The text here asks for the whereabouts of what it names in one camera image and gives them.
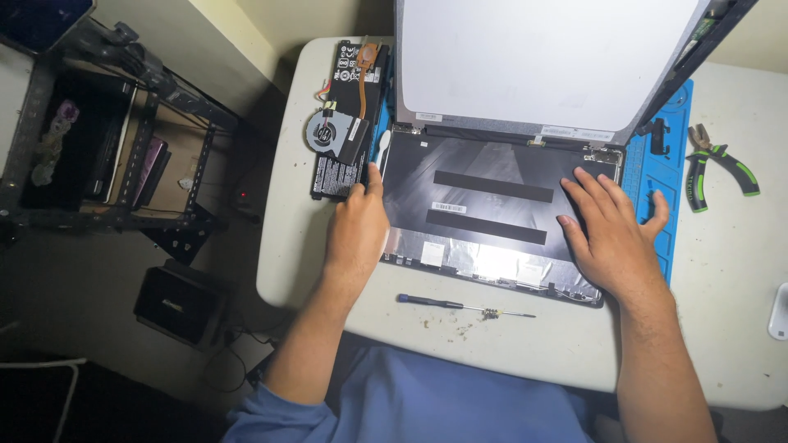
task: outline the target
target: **white table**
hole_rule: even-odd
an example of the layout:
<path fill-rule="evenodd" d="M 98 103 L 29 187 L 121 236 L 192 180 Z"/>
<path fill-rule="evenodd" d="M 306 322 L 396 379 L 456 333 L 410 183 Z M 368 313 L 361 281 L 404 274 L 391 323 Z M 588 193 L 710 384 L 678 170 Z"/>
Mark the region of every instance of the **white table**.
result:
<path fill-rule="evenodd" d="M 274 306 L 298 307 L 321 268 L 334 205 L 309 195 L 314 152 L 304 141 L 320 106 L 314 93 L 331 72 L 340 39 L 306 45 L 284 113 L 266 205 L 257 289 Z M 360 38 L 350 38 L 354 42 Z M 708 164 L 710 209 L 679 211 L 672 289 L 682 329 L 710 404 L 752 410 L 788 400 L 788 342 L 767 334 L 777 287 L 788 281 L 788 75 L 706 63 L 695 76 L 692 123 L 756 174 L 761 195 Z M 398 293 L 506 308 L 537 318 L 481 322 L 473 311 L 395 302 Z M 617 318 L 469 281 L 380 264 L 346 330 L 489 370 L 612 392 L 619 371 Z"/>

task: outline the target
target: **black battery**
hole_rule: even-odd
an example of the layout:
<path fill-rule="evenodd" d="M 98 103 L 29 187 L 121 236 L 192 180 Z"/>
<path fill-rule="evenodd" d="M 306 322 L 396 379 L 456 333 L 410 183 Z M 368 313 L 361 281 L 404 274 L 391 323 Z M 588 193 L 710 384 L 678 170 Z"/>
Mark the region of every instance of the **black battery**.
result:
<path fill-rule="evenodd" d="M 329 100 L 336 102 L 336 111 L 342 114 L 358 116 L 361 112 L 359 94 L 361 68 L 355 65 L 361 46 L 360 43 L 354 44 L 347 40 L 342 40 L 336 45 Z M 366 96 L 364 120 L 370 122 L 370 128 L 364 134 L 355 161 L 352 165 L 345 165 L 333 158 L 318 154 L 311 190 L 313 199 L 320 200 L 323 197 L 329 197 L 330 199 L 344 200 L 348 197 L 350 188 L 354 184 L 366 182 L 366 164 L 370 161 L 374 125 L 380 117 L 381 100 L 388 81 L 386 78 L 390 59 L 388 52 L 389 47 L 381 45 L 374 65 L 367 70 L 364 78 L 364 95 Z"/>

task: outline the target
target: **green handle pliers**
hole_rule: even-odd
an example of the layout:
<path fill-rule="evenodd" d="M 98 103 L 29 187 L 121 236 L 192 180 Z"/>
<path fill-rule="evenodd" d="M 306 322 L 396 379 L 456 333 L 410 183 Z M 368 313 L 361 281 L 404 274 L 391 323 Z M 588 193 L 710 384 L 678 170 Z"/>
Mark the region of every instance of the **green handle pliers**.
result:
<path fill-rule="evenodd" d="M 703 193 L 703 176 L 706 172 L 706 162 L 714 158 L 723 168 L 734 176 L 746 196 L 760 194 L 758 180 L 753 172 L 744 163 L 739 162 L 726 152 L 728 145 L 712 145 L 708 132 L 703 125 L 689 128 L 689 137 L 694 142 L 695 151 L 687 156 L 689 172 L 687 173 L 687 199 L 692 207 L 692 212 L 703 212 L 708 209 L 706 197 Z"/>

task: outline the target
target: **black tape strip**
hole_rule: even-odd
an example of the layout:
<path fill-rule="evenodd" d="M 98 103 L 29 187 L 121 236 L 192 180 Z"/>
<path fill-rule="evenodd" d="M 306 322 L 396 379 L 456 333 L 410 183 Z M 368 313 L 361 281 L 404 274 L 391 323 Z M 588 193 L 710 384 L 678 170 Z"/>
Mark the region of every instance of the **black tape strip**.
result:
<path fill-rule="evenodd" d="M 466 215 L 443 212 L 442 210 L 427 210 L 427 223 L 489 234 L 491 236 L 506 237 L 528 243 L 545 244 L 547 241 L 546 231 L 507 225 L 498 221 L 482 220 Z"/>
<path fill-rule="evenodd" d="M 445 171 L 435 171 L 435 184 L 445 184 L 453 188 L 470 189 L 471 191 L 489 192 L 491 194 L 508 195 L 518 199 L 535 200 L 552 203 L 553 190 L 539 188 L 528 184 L 509 183 L 489 178 L 472 177 Z"/>

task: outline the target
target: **blue handle screwdriver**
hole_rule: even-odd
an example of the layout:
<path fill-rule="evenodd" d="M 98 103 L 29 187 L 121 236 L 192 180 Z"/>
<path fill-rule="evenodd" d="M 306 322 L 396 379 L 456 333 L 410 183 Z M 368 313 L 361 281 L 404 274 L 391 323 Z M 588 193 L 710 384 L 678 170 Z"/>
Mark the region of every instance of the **blue handle screwdriver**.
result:
<path fill-rule="evenodd" d="M 397 296 L 396 301 L 400 303 L 417 303 L 417 304 L 426 304 L 430 306 L 447 307 L 449 309 L 474 309 L 476 311 L 481 311 L 484 314 L 485 318 L 498 318 L 502 314 L 519 315 L 520 317 L 531 317 L 531 318 L 537 317 L 536 315 L 531 315 L 531 314 L 519 314 L 517 312 L 498 311 L 497 309 L 485 309 L 483 307 L 465 306 L 462 303 L 456 303 L 453 301 L 426 299 L 424 297 L 409 296 L 408 294 L 400 294 L 399 296 Z"/>

